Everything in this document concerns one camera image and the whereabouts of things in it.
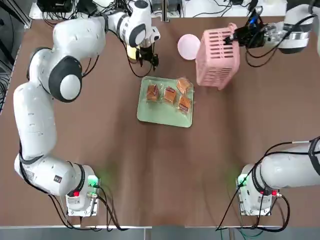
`green tray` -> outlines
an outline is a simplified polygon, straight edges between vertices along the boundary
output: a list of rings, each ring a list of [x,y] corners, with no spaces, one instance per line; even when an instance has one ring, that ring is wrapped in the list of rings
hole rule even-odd
[[[178,93],[175,79],[167,79],[153,76],[145,76],[141,81],[139,103],[136,116],[142,122],[149,122],[154,124],[171,125],[182,128],[189,128],[192,124],[193,103],[194,103],[194,86],[192,91],[189,91],[187,97],[191,99],[190,113],[185,115],[175,107],[170,106],[162,101],[147,102],[146,95],[149,84],[163,84],[163,90],[160,89],[160,94],[163,96],[164,88],[170,86]]]

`pink basket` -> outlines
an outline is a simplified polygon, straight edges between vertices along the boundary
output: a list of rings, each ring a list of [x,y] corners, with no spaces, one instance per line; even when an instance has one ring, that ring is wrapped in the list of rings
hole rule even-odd
[[[234,33],[237,26],[205,30],[195,58],[196,82],[200,86],[217,87],[222,90],[240,65],[239,44],[225,45],[224,39]]]

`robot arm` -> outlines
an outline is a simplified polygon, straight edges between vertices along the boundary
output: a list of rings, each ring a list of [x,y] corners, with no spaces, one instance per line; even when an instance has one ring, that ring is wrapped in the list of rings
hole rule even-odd
[[[66,195],[67,207],[77,212],[74,216],[90,214],[88,209],[94,204],[88,193],[96,189],[89,182],[95,179],[96,184],[97,179],[91,167],[51,155],[57,141],[53,101],[71,103],[77,99],[82,89],[80,61],[103,51],[108,29],[132,47],[149,48],[160,38],[157,28],[151,24],[149,4],[141,0],[135,2],[131,17],[116,12],[61,22],[53,29],[53,48],[36,49],[27,72],[29,81],[13,93],[20,138],[14,169],[48,194]]]
[[[258,165],[247,164],[236,181],[241,214],[265,216],[270,212],[272,196],[282,188],[320,185],[319,139],[292,142],[302,145],[285,150],[287,153],[268,155]]]
[[[301,52],[308,45],[314,19],[319,20],[320,1],[314,0],[310,3],[309,0],[288,0],[284,21],[278,23],[264,24],[260,17],[261,12],[262,10],[258,7],[254,9],[245,26],[236,29],[232,36],[227,37],[226,43],[236,40],[240,46],[251,49],[266,45],[275,46],[281,41],[278,46],[279,50],[284,54],[294,54]],[[309,16],[314,17],[295,26],[296,23]]]

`packaged pastry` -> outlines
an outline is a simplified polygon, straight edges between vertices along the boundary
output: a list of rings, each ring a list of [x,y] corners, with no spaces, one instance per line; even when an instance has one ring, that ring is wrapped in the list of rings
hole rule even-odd
[[[189,113],[191,108],[191,100],[185,95],[181,95],[177,104],[177,108],[184,114]]]
[[[159,88],[157,84],[150,84],[146,91],[146,100],[156,102],[159,99]]]
[[[187,94],[188,90],[191,88],[191,82],[185,77],[180,77],[176,80],[176,87],[182,94]]]
[[[164,90],[163,99],[169,104],[174,104],[177,92],[172,87],[167,86]]]

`wooden tabletop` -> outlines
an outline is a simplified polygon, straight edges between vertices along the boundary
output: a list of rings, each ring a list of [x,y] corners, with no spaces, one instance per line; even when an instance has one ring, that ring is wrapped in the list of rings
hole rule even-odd
[[[264,20],[277,22],[280,18]],[[222,91],[196,84],[195,62],[179,56],[178,39],[183,34],[201,38],[204,30],[229,22],[242,26],[246,19],[153,20],[161,39],[155,45],[159,66],[150,75],[187,77],[194,83],[190,128],[138,121],[141,80],[131,73],[125,50],[111,33],[95,69],[83,79],[79,98],[73,103],[55,101],[57,144],[53,153],[95,170],[113,192],[120,225],[216,226],[246,163],[256,162],[273,144],[320,134],[320,58],[314,35],[303,52],[277,52],[260,68],[245,63],[242,49],[239,71]],[[30,188],[14,171],[18,131],[13,92],[27,80],[32,51],[52,45],[52,29],[42,20],[33,21],[24,34],[0,116],[0,226],[62,225],[49,198]],[[148,67],[134,69],[143,74]],[[291,205],[290,226],[319,226],[319,190],[318,186],[281,190]],[[244,218],[247,225],[254,221]],[[83,223],[105,225],[105,209],[100,206],[98,216]],[[282,225],[279,209],[262,217],[260,223]],[[236,200],[223,225],[240,225]]]

